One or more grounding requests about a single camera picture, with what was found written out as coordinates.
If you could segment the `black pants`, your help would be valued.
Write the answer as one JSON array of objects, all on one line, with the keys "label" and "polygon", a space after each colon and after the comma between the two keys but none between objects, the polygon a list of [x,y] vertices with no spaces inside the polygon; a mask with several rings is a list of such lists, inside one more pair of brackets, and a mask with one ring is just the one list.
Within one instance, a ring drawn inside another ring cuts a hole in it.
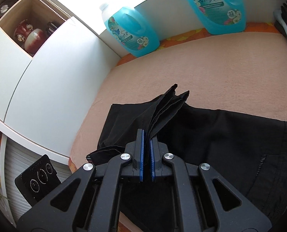
[{"label": "black pants", "polygon": [[175,89],[141,104],[113,104],[87,160],[108,162],[143,129],[185,162],[210,164],[271,220],[272,231],[287,231],[287,122],[195,108],[188,92]]}]

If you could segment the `black device with dials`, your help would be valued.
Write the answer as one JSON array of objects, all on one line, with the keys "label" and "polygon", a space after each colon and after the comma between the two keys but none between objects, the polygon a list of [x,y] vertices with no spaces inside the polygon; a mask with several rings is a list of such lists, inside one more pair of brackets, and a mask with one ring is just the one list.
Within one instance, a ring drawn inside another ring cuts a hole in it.
[{"label": "black device with dials", "polygon": [[30,206],[34,206],[61,184],[45,154],[15,178],[15,185]]}]

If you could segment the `red white ceramic vase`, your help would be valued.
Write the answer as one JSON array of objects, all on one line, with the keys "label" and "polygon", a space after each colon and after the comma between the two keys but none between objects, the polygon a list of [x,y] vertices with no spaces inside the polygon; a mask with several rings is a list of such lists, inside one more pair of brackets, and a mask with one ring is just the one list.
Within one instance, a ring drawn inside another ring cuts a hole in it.
[{"label": "red white ceramic vase", "polygon": [[41,29],[37,28],[28,35],[24,43],[24,50],[29,54],[34,55],[45,41],[45,33]]}]

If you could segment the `orange floral bed sheet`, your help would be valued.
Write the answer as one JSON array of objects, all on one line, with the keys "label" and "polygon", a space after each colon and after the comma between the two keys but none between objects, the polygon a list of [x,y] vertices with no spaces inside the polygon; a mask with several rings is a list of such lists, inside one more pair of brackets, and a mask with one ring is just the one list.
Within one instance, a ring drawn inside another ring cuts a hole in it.
[{"label": "orange floral bed sheet", "polygon": [[280,35],[281,33],[277,28],[273,25],[273,23],[247,23],[246,29],[242,32],[233,33],[233,34],[224,34],[224,35],[213,35],[210,34],[206,28],[200,28],[195,30],[190,30],[188,32],[184,32],[175,36],[171,36],[161,40],[160,46],[153,51],[151,54],[145,55],[140,58],[136,58],[132,54],[127,54],[123,56],[116,64],[116,67],[122,66],[123,64],[127,64],[129,62],[133,62],[134,60],[148,60],[154,57],[159,51],[166,50],[168,48],[179,46],[181,44],[189,43],[192,41],[198,41],[200,39],[205,38],[216,38],[216,37],[223,37],[223,36],[231,36],[231,35],[241,35],[244,33],[263,33],[263,34],[277,34]]}]

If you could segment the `large blue detergent bottle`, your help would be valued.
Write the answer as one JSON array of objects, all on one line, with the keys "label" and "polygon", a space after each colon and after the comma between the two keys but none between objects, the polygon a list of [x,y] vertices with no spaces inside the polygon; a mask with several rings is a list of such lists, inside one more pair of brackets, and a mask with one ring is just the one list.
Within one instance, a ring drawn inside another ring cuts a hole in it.
[{"label": "large blue detergent bottle", "polygon": [[242,32],[246,28],[243,0],[187,0],[212,35]]}]

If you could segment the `dark red ceramic pot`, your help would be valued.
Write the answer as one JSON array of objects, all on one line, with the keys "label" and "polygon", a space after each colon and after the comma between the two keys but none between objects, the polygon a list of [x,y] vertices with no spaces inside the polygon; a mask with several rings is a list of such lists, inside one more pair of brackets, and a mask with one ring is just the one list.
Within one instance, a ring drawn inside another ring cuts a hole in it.
[{"label": "dark red ceramic pot", "polygon": [[25,19],[21,21],[19,25],[16,27],[13,34],[13,39],[19,46],[23,48],[27,37],[33,30],[34,30],[33,25],[27,19]]}]

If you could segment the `white wall cabinet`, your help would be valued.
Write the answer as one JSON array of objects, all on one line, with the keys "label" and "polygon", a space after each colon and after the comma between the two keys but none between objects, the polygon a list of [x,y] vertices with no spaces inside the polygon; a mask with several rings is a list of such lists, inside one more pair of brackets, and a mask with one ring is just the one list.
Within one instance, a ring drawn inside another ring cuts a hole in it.
[{"label": "white wall cabinet", "polygon": [[[75,136],[119,55],[91,28],[83,0],[17,0],[0,17],[0,131],[67,163]],[[34,53],[14,39],[19,23],[56,29]]]}]

